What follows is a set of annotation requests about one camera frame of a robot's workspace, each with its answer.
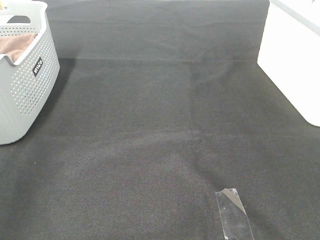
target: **black felt surface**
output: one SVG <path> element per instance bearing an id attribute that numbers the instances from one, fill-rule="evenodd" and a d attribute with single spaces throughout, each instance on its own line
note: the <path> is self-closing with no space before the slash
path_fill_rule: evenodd
<path id="1" fill-rule="evenodd" d="M 61 70 L 0 146 L 0 239 L 318 240 L 319 134 L 257 65 L 267 1 L 48 0 Z"/>

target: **perforated plastic basket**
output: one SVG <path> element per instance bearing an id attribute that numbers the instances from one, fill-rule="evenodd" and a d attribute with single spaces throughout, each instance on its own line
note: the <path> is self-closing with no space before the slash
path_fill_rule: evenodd
<path id="1" fill-rule="evenodd" d="M 16 62 L 0 54 L 0 145 L 22 138 L 44 106 L 60 69 L 41 1 L 2 2 L 0 15 L 27 16 L 30 23 L 0 24 L 0 38 L 37 33 Z"/>

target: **brand logo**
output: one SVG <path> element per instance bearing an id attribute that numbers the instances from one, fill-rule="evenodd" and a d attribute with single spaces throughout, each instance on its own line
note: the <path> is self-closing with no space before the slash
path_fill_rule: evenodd
<path id="1" fill-rule="evenodd" d="M 44 64 L 44 62 L 42 61 L 41 57 L 39 57 L 39 60 L 36 62 L 36 65 L 34 66 L 34 68 L 32 69 L 33 75 L 36 77 L 42 67 L 42 65 Z"/>

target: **towel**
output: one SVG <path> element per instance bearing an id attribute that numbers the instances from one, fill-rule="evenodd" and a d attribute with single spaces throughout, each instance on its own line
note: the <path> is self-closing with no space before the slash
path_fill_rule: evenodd
<path id="1" fill-rule="evenodd" d="M 0 38 L 0 54 L 7 54 L 15 62 L 35 40 L 36 33 L 26 33 L 18 36 L 5 36 Z"/>

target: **tape strip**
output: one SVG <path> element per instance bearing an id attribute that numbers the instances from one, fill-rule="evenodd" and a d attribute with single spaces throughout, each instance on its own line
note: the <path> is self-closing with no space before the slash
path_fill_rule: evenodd
<path id="1" fill-rule="evenodd" d="M 215 193 L 226 240 L 254 240 L 249 219 L 235 188 Z"/>

